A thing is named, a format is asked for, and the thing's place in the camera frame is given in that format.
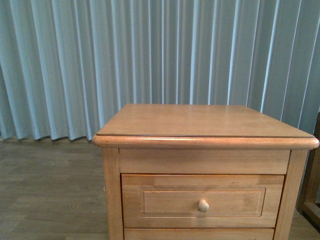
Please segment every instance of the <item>nightstand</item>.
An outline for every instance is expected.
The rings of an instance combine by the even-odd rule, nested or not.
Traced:
[[[235,105],[127,104],[102,147],[109,240],[287,240],[312,135]]]

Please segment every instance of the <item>wooden floor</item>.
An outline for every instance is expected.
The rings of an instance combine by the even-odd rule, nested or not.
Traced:
[[[101,150],[0,141],[0,240],[107,240]],[[290,240],[320,240],[295,213]]]

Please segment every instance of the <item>drawer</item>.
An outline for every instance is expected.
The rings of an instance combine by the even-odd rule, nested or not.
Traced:
[[[289,150],[119,150],[120,171],[127,174],[284,175],[289,156]]]
[[[124,229],[125,240],[272,240],[269,229]]]
[[[283,175],[122,174],[125,228],[273,228]],[[200,200],[209,205],[198,210]]]

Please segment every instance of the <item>drawer knob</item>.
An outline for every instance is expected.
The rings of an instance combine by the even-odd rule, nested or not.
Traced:
[[[198,210],[202,213],[206,213],[209,210],[209,204],[206,202],[206,200],[199,201]]]

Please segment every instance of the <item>curtain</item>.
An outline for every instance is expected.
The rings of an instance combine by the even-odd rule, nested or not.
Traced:
[[[1,0],[2,138],[91,140],[127,103],[245,105],[313,132],[318,0]]]

